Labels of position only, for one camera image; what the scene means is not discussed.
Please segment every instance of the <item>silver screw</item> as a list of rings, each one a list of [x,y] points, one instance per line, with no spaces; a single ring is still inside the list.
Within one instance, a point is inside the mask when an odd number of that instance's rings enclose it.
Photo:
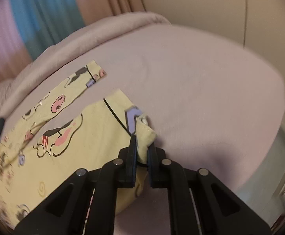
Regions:
[[[170,165],[171,163],[172,163],[172,161],[170,159],[163,159],[162,160],[163,165]]]
[[[117,159],[114,159],[114,160],[113,160],[113,163],[114,163],[115,165],[121,165],[121,164],[123,163],[123,160],[120,159],[120,158],[117,158]]]
[[[199,170],[199,174],[202,175],[202,176],[206,176],[209,174],[209,171],[207,169],[200,169]]]
[[[85,169],[78,169],[77,171],[76,171],[76,174],[77,174],[77,176],[83,176],[83,175],[85,175],[86,174],[86,170]]]

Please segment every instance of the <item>mattress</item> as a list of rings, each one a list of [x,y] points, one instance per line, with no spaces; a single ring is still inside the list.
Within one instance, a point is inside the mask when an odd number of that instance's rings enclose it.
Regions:
[[[284,83],[266,61],[202,30],[149,24],[96,46],[50,75],[11,113],[3,134],[91,60],[107,77],[43,126],[32,142],[121,89],[148,114],[158,135],[155,145],[169,158],[188,169],[207,168],[236,191],[262,162],[281,124]],[[150,189],[147,181],[142,196],[115,221],[115,234],[145,233],[169,233],[166,191]]]

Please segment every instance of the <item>triangular cutout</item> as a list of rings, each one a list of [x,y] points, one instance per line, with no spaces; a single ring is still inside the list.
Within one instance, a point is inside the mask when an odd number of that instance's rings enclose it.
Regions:
[[[217,184],[211,185],[212,191],[217,199],[220,210],[225,217],[232,215],[240,210],[239,205],[231,199]]]
[[[61,217],[71,196],[74,186],[70,184],[52,202],[46,206],[46,212]]]

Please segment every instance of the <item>bed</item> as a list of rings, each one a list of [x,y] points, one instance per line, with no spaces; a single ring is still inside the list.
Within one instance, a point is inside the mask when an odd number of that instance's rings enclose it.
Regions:
[[[112,16],[49,47],[14,80],[0,83],[4,135],[45,94],[95,60],[107,77],[42,132],[121,89],[148,115],[155,144],[185,168],[205,167],[237,191],[266,156],[285,109],[281,76],[248,50],[154,13]],[[116,217],[115,234],[168,234],[163,190],[145,191]]]

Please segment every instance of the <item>teal curtain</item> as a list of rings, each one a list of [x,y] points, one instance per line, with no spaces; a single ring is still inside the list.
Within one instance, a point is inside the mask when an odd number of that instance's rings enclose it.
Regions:
[[[75,0],[10,0],[20,36],[33,60],[85,26]]]

